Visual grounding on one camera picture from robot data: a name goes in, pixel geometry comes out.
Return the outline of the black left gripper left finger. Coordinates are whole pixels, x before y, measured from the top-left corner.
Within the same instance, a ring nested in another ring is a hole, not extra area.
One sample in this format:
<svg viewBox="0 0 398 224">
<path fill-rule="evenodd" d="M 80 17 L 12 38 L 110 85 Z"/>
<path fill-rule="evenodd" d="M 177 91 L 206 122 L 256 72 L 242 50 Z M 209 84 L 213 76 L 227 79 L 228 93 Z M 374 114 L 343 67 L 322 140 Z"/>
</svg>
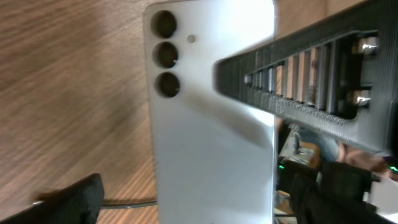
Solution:
<svg viewBox="0 0 398 224">
<path fill-rule="evenodd" d="M 104 201 L 104 187 L 99 174 L 91 174 L 23 210 L 2 224 L 84 224 L 96 223 Z"/>
</svg>

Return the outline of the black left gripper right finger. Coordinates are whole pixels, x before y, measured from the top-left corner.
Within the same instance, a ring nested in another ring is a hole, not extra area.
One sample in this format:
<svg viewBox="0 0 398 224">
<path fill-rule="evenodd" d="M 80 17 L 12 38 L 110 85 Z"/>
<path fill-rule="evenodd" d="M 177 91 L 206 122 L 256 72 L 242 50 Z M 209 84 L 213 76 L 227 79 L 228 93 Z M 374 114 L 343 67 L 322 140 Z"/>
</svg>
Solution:
<svg viewBox="0 0 398 224">
<path fill-rule="evenodd" d="M 397 152 L 397 1 L 366 1 L 219 61 L 224 96 L 369 152 Z"/>
</svg>

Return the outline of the Galaxy S25 smartphone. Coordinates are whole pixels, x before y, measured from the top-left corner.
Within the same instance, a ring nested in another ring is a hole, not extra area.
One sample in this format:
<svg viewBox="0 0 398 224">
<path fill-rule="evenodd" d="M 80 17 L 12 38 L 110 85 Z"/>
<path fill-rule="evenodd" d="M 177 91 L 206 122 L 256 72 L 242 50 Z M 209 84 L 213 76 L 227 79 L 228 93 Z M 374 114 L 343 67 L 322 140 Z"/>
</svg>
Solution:
<svg viewBox="0 0 398 224">
<path fill-rule="evenodd" d="M 180 82 L 174 97 L 159 89 L 167 69 L 155 52 L 164 41 L 154 19 L 171 12 L 169 38 Z M 272 223 L 274 116 L 219 94 L 217 61 L 263 44 L 274 34 L 272 1 L 174 1 L 143 14 L 144 50 L 161 223 Z"/>
</svg>

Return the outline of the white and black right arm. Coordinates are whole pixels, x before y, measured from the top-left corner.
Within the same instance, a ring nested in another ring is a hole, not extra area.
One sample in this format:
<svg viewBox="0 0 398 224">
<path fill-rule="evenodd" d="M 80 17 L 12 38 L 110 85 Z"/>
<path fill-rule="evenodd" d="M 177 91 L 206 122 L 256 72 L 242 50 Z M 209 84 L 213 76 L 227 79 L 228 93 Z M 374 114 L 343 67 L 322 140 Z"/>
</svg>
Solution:
<svg viewBox="0 0 398 224">
<path fill-rule="evenodd" d="M 342 162 L 278 160 L 278 223 L 397 223 L 397 181 Z"/>
</svg>

